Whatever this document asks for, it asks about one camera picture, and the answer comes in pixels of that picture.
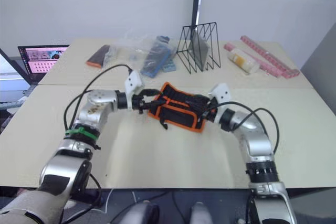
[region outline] plastic container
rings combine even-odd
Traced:
[[[248,74],[257,72],[260,67],[255,59],[238,48],[228,52],[227,57]]]

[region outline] orange and black pouch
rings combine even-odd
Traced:
[[[168,129],[166,123],[170,123],[190,131],[202,132],[205,124],[202,114],[209,101],[208,97],[180,91],[166,82],[161,88],[161,94],[154,100],[165,103],[151,108],[148,115],[159,120],[165,129]]]

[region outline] floor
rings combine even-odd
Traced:
[[[102,206],[95,208],[85,214],[83,217],[75,220],[73,224],[107,224],[116,216],[122,209],[129,204],[134,203],[134,200],[142,201],[150,197],[162,194],[162,190],[111,190],[106,189],[102,194]],[[185,219],[190,217],[190,208],[197,202],[202,201],[209,209],[213,223],[234,224],[239,218],[244,219],[245,204],[248,197],[248,190],[175,190],[176,203],[181,210]],[[110,194],[109,201],[106,205],[106,199]],[[0,197],[0,208],[8,204],[12,198]],[[160,206],[159,224],[184,224],[182,217],[173,204],[172,193],[152,200]],[[87,208],[87,204],[77,203],[74,207],[65,210],[64,220],[71,217],[73,214]],[[336,223],[336,216],[333,219],[314,218],[296,213],[298,224],[331,224]],[[117,218],[113,223],[118,223],[120,218]]]

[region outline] black wire rack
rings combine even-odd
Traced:
[[[182,27],[177,55],[191,74],[221,67],[217,23]]]

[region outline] white cable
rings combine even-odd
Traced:
[[[133,195],[133,199],[134,199],[134,203],[138,203],[137,202],[137,198],[136,198],[136,196],[135,196],[135,193],[132,191],[132,195]]]
[[[106,202],[105,202],[105,212],[102,211],[102,210],[100,210],[100,209],[97,209],[97,208],[92,208],[90,211],[97,211],[97,212],[101,212],[102,214],[107,214],[107,207],[108,207],[109,199],[110,199],[110,196],[111,196],[112,192],[113,192],[113,189],[110,190],[110,192],[109,192],[109,194],[108,194],[108,196],[107,196],[107,199],[106,199]],[[80,214],[81,212],[84,212],[84,210],[81,210],[81,211],[79,211],[79,212],[77,212],[77,213],[71,215],[71,216],[68,218],[68,220],[71,219],[73,216],[75,216],[75,215],[77,215],[77,214]]]

